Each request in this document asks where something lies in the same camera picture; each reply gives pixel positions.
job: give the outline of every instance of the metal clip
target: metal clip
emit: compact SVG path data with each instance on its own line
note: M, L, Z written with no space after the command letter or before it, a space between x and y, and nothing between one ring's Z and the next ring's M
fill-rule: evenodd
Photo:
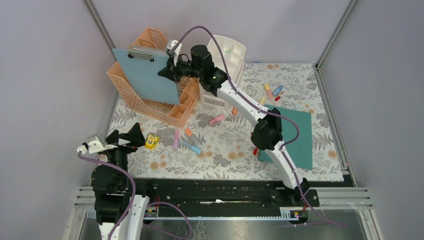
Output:
M139 48L140 46L129 44L126 46L126 49L128 50L128 58L141 58L141 59L148 59L150 62L154 62L155 58L151 53L144 52L142 49Z

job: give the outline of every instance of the yellow die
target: yellow die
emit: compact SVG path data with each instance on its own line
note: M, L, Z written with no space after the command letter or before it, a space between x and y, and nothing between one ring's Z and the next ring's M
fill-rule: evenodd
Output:
M158 144L159 137L153 134L149 134L146 139L145 147L148 149L154 149Z

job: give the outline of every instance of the green cutting board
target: green cutting board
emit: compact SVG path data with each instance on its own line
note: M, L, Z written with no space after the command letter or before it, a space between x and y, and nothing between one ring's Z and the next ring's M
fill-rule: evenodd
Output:
M281 115L292 119L300 130L299 138L286 146L288 154L290 154L296 167L301 169L312 170L312 123L311 114L309 112L296 111L285 109L282 107L272 106L266 104L265 107L269 109L277 108ZM288 142L295 138L296 128L289 121L281 119L282 137L284 142ZM259 161L270 162L273 161L264 151L259 150L257 159Z

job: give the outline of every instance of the orange plastic file organizer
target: orange plastic file organizer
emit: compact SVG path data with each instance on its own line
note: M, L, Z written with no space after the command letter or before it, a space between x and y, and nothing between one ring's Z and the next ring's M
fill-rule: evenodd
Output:
M163 50L167 40L159 30L146 28L133 45ZM147 115L175 127L183 128L199 101L199 80L183 77L179 104L156 102L141 99L130 86L119 62L107 71L119 94L131 110Z

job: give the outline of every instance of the light blue clipboard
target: light blue clipboard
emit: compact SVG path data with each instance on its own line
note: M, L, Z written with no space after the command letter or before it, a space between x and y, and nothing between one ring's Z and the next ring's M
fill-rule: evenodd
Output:
M160 103L180 104L175 82L158 76L158 72L167 66L168 55L148 47L137 47L142 52L152 54L154 61L136 54L130 58L129 51L114 48L113 54L118 60L129 84L140 98Z

